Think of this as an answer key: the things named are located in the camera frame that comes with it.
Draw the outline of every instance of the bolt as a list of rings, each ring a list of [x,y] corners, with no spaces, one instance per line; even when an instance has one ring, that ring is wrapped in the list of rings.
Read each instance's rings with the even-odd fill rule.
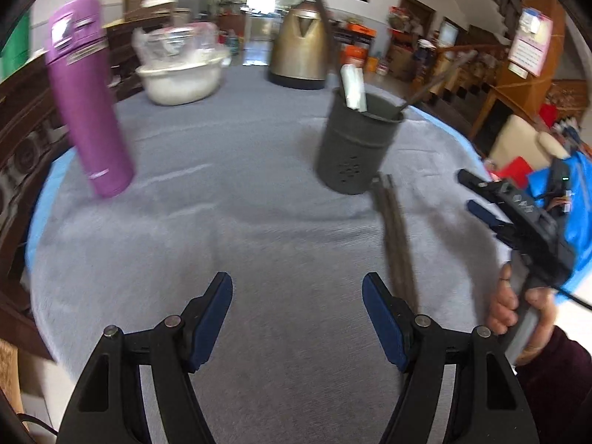
[[[173,328],[178,326],[181,323],[181,317],[179,316],[169,316],[165,319],[165,326],[169,328]]]
[[[103,335],[105,337],[108,338],[112,338],[115,337],[115,335],[119,332],[119,327],[117,326],[106,326],[106,328],[103,330]]]
[[[477,328],[477,334],[479,334],[484,339],[487,339],[491,336],[491,331],[486,326],[479,326]]]
[[[430,327],[431,319],[428,316],[417,316],[415,323],[420,327]]]

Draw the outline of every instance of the person's hand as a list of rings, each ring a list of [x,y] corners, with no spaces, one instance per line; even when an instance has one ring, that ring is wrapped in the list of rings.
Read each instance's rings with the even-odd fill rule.
[[[518,322],[518,315],[514,312],[518,307],[518,297],[510,287],[510,277],[510,263],[506,263],[499,273],[497,290],[491,297],[487,318],[487,327],[499,336],[508,332],[508,327]],[[557,307],[550,288],[539,287],[528,290],[526,301],[541,311],[541,320],[524,351],[516,360],[517,366],[528,364],[541,353],[551,339],[557,318]]]

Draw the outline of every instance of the blue bag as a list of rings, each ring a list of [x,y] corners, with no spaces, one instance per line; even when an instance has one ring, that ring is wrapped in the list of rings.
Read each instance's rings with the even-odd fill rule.
[[[571,177],[572,210],[565,223],[565,239],[575,250],[573,274],[564,284],[563,289],[574,292],[586,276],[592,272],[592,163],[581,153],[567,158]],[[528,176],[526,191],[536,197],[545,192],[549,169],[538,170]],[[557,295],[560,304],[566,298]]]

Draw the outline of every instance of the calendar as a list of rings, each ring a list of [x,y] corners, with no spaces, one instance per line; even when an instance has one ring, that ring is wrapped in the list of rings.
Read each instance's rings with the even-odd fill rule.
[[[520,16],[508,59],[535,77],[540,76],[549,51],[552,31],[553,20],[534,8],[526,8]]]

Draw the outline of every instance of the red object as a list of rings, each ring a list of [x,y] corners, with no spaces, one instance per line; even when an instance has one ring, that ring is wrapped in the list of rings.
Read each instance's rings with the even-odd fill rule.
[[[505,166],[498,172],[492,172],[500,179],[512,179],[514,183],[521,189],[528,186],[527,175],[532,173],[532,167],[522,157],[515,158],[510,164]]]
[[[539,116],[543,119],[547,127],[551,128],[557,120],[557,107],[550,103],[543,103],[541,110],[539,110]]]

